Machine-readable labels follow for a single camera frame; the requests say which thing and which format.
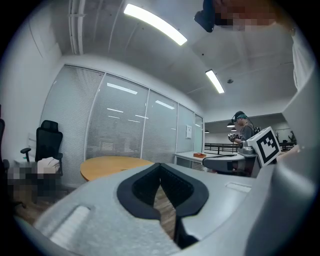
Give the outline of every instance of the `black rubber opening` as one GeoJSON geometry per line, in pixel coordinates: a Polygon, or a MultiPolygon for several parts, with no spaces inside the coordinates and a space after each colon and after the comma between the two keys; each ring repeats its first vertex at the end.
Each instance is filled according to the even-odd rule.
{"type": "Polygon", "coordinates": [[[176,212],[174,242],[181,249],[196,243],[198,240],[186,233],[182,218],[197,215],[208,200],[209,191],[201,181],[167,164],[155,163],[122,181],[117,198],[133,216],[160,221],[159,211],[153,208],[160,185],[176,212]]]}

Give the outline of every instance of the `wooden table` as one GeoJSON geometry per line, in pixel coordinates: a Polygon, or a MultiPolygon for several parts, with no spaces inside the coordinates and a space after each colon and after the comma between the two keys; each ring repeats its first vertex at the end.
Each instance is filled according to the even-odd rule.
{"type": "Polygon", "coordinates": [[[103,176],[151,164],[153,162],[134,157],[100,156],[84,161],[81,164],[80,171],[87,181],[93,181],[103,176]]]}

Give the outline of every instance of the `wall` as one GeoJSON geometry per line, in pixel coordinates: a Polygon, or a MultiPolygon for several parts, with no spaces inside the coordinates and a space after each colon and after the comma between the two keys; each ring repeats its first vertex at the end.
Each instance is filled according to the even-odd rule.
{"type": "MultiPolygon", "coordinates": [[[[290,127],[282,114],[273,114],[265,116],[251,117],[250,120],[256,127],[261,127],[261,129],[272,127],[275,133],[279,132],[279,141],[289,140],[288,135],[291,136],[290,127]]],[[[205,134],[205,143],[221,143],[229,144],[228,134],[238,133],[241,128],[237,128],[237,132],[231,132],[231,128],[227,128],[227,124],[230,120],[225,120],[221,122],[206,123],[205,129],[209,130],[210,133],[205,134]]]]}
{"type": "Polygon", "coordinates": [[[133,66],[94,54],[66,55],[62,57],[62,61],[66,64],[97,69],[127,78],[177,101],[201,117],[204,115],[202,108],[183,92],[133,66]]]}
{"type": "Polygon", "coordinates": [[[2,158],[11,165],[28,145],[28,133],[36,133],[46,97],[62,67],[59,45],[43,27],[50,27],[51,17],[40,15],[42,19],[34,20],[38,14],[16,32],[1,62],[0,104],[5,121],[2,158]]]}

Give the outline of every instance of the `orange box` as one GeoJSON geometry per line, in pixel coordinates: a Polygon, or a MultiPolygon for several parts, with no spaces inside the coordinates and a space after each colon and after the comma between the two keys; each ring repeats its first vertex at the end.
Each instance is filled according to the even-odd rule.
{"type": "Polygon", "coordinates": [[[194,153],[193,156],[196,158],[205,158],[207,155],[202,153],[194,153]]]}

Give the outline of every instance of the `floor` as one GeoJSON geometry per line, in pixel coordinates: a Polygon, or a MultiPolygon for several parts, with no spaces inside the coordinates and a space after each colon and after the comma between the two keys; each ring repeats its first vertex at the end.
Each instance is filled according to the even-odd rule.
{"type": "MultiPolygon", "coordinates": [[[[70,190],[63,190],[59,199],[67,196],[68,193],[71,193],[70,190]]],[[[33,225],[37,218],[50,206],[53,205],[52,202],[38,198],[37,204],[31,201],[31,191],[27,188],[16,191],[13,195],[16,201],[22,201],[25,203],[26,208],[23,208],[21,205],[18,205],[15,208],[16,215],[27,221],[29,224],[33,225]]],[[[170,236],[171,239],[174,238],[175,233],[175,223],[176,223],[176,210],[168,200],[165,192],[160,186],[154,200],[154,206],[161,214],[160,224],[164,231],[170,236]]]]}

